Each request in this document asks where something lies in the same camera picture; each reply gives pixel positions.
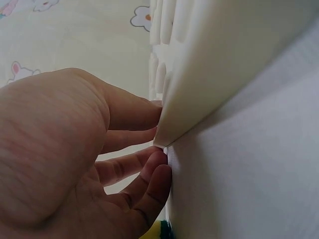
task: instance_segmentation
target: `flower pattern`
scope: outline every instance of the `flower pattern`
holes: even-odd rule
[[[146,31],[151,29],[150,7],[139,6],[134,11],[135,16],[131,19],[132,26],[143,27]]]

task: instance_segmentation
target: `green object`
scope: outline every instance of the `green object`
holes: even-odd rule
[[[173,232],[168,221],[160,222],[160,239],[173,239]]]

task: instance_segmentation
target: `cartoon rabbit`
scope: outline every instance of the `cartoon rabbit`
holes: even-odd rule
[[[0,8],[0,19],[3,18],[4,16],[9,16],[13,12],[18,1],[19,0],[11,0],[6,5],[1,7]]]
[[[35,0],[35,7],[33,11],[46,11],[58,2],[59,0]]]
[[[20,80],[22,78],[25,78],[28,76],[34,76],[41,73],[39,70],[32,71],[25,67],[21,67],[21,65],[17,61],[13,62],[11,69],[14,74],[14,78],[8,80],[8,84],[14,81]]]

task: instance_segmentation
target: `white foam sheet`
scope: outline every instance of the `white foam sheet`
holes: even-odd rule
[[[169,45],[151,41],[171,73],[155,145],[169,145],[254,79],[318,8],[317,0],[177,0]]]

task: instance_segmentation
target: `finger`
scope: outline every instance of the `finger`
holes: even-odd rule
[[[155,133],[156,127],[144,131],[109,130],[106,133],[106,140],[101,154],[149,142],[153,140]]]
[[[152,226],[168,199],[171,186],[171,168],[160,165],[154,171],[149,187],[139,203],[129,211],[137,237]]]
[[[161,113],[158,104],[109,85],[86,71],[76,69],[75,72],[104,96],[111,116],[109,129],[146,130],[158,124]]]
[[[108,195],[108,201],[124,211],[131,209],[144,195],[155,169],[162,164],[167,164],[167,156],[160,151],[153,153],[139,176],[120,193]]]
[[[148,158],[155,152],[161,152],[161,149],[152,146],[119,158],[95,162],[100,182],[108,186],[140,172]]]

